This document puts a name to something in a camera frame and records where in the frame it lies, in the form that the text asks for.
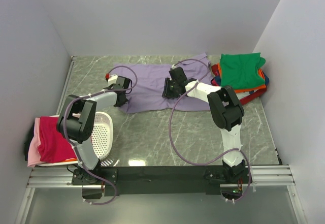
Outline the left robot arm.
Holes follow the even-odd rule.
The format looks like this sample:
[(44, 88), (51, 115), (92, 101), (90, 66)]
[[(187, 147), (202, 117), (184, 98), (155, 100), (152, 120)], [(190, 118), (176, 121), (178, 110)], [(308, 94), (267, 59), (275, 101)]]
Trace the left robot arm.
[(100, 159), (96, 156), (90, 137), (94, 128), (95, 114), (106, 107), (121, 107), (128, 102), (126, 94), (132, 90), (131, 79), (114, 75), (108, 79), (108, 87), (84, 95), (69, 95), (61, 109), (56, 129), (71, 144), (78, 165), (84, 169), (83, 178), (89, 184), (101, 180)]

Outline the lavender t shirt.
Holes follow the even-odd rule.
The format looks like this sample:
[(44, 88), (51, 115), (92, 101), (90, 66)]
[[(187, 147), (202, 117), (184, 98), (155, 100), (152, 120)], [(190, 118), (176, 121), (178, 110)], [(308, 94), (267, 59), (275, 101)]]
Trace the lavender t shirt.
[[(207, 54), (203, 53), (193, 57), (210, 65)], [(173, 108), (177, 99), (165, 99), (162, 97), (165, 78), (170, 77), (169, 70), (172, 65), (126, 65), (137, 74), (138, 83), (130, 94), (127, 94), (128, 102), (119, 109), (126, 113), (139, 113), (145, 111), (163, 110)], [(199, 79), (207, 72), (207, 68), (200, 62), (190, 60), (179, 64), (187, 78)], [(124, 76), (135, 81), (134, 74), (126, 68), (116, 68), (113, 74)], [(184, 97), (176, 106), (179, 111), (209, 111), (208, 103), (199, 99)]]

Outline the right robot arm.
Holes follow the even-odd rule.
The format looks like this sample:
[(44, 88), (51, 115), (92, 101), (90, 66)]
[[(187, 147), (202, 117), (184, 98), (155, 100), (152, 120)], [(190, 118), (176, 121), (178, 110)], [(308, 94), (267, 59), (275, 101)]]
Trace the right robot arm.
[(222, 169), (211, 173), (209, 179), (219, 183), (237, 182), (245, 172), (245, 158), (241, 153), (241, 123), (244, 109), (231, 86), (218, 87), (194, 78), (188, 79), (183, 68), (173, 67), (165, 79), (162, 96), (167, 99), (190, 97), (209, 105), (215, 125), (220, 129), (223, 143)]

